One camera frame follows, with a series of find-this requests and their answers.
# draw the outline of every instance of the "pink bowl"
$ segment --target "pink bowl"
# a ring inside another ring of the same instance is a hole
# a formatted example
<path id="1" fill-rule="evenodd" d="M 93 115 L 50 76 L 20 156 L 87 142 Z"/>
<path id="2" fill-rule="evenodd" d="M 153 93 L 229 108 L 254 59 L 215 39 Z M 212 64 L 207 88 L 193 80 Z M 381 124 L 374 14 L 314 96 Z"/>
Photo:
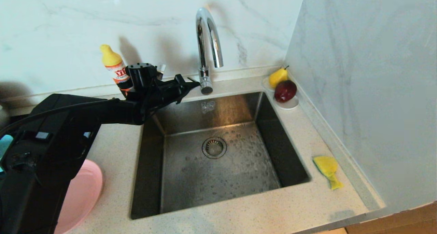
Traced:
<path id="1" fill-rule="evenodd" d="M 103 175 L 99 166 L 85 160 L 70 182 L 55 234 L 64 234 L 80 225 L 96 204 L 102 188 Z"/>

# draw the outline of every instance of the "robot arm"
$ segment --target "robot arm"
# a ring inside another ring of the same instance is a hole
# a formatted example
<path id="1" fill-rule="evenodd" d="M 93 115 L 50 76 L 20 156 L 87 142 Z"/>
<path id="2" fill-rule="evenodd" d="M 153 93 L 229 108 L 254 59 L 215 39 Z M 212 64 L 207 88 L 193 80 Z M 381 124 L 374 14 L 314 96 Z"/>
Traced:
<path id="1" fill-rule="evenodd" d="M 12 124 L 19 128 L 0 162 L 6 172 L 0 188 L 0 233 L 53 233 L 70 181 L 100 125 L 142 125 L 199 86 L 186 83 L 179 74 L 167 82 L 158 80 L 156 68 L 149 64 L 126 70 L 134 84 L 126 100 L 53 94 L 28 118 Z"/>

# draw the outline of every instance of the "yellow pear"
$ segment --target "yellow pear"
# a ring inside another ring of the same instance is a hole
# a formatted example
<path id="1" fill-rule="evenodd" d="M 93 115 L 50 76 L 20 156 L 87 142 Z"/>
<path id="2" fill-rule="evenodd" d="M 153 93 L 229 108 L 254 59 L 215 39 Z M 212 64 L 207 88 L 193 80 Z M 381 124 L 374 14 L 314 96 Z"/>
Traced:
<path id="1" fill-rule="evenodd" d="M 278 71 L 270 74 L 269 84 L 273 89 L 276 88 L 276 85 L 278 85 L 279 82 L 287 80 L 287 76 L 288 76 L 287 67 L 289 66 L 286 66 L 285 68 L 281 68 Z"/>

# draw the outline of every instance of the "cable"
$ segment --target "cable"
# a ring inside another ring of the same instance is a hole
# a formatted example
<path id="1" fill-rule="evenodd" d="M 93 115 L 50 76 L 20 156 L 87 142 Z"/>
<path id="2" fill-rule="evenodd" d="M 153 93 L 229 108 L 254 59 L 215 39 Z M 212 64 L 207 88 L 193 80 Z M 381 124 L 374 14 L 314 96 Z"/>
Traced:
<path id="1" fill-rule="evenodd" d="M 4 129 L 2 129 L 0 131 L 0 138 L 2 138 L 4 135 L 6 135 L 6 133 L 10 130 L 16 129 L 26 123 L 35 121 L 37 119 L 41 119 L 43 117 L 52 115 L 52 114 L 57 114 L 60 112 L 64 112 L 67 110 L 72 110 L 72 109 L 77 109 L 77 108 L 84 108 L 84 107 L 89 107 L 89 106 L 94 106 L 94 105 L 100 105 L 100 104 L 105 104 L 105 103 L 111 103 L 111 102 L 119 102 L 120 99 L 118 98 L 114 98 L 114 99 L 109 99 L 109 100 L 102 100 L 102 101 L 94 101 L 94 102 L 86 102 L 86 103 L 79 103 L 79 104 L 74 104 L 74 105 L 69 105 L 69 106 L 64 106 L 61 108 L 55 108 L 52 110 L 48 110 L 39 114 L 34 114 L 32 116 L 28 116 L 22 120 L 19 120 L 17 122 L 14 122 L 10 125 L 8 125 L 7 127 L 5 127 Z"/>

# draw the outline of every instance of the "yellow sponge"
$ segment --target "yellow sponge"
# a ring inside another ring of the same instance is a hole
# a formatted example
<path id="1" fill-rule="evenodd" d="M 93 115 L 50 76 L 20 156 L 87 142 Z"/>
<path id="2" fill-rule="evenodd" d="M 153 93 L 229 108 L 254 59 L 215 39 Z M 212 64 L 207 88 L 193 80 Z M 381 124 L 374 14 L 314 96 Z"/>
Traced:
<path id="1" fill-rule="evenodd" d="M 337 177 L 335 176 L 335 172 L 337 171 L 338 167 L 335 158 L 329 156 L 316 156 L 312 158 L 312 160 L 319 168 L 319 171 L 329 179 L 332 190 L 343 187 L 343 184 L 338 181 Z"/>

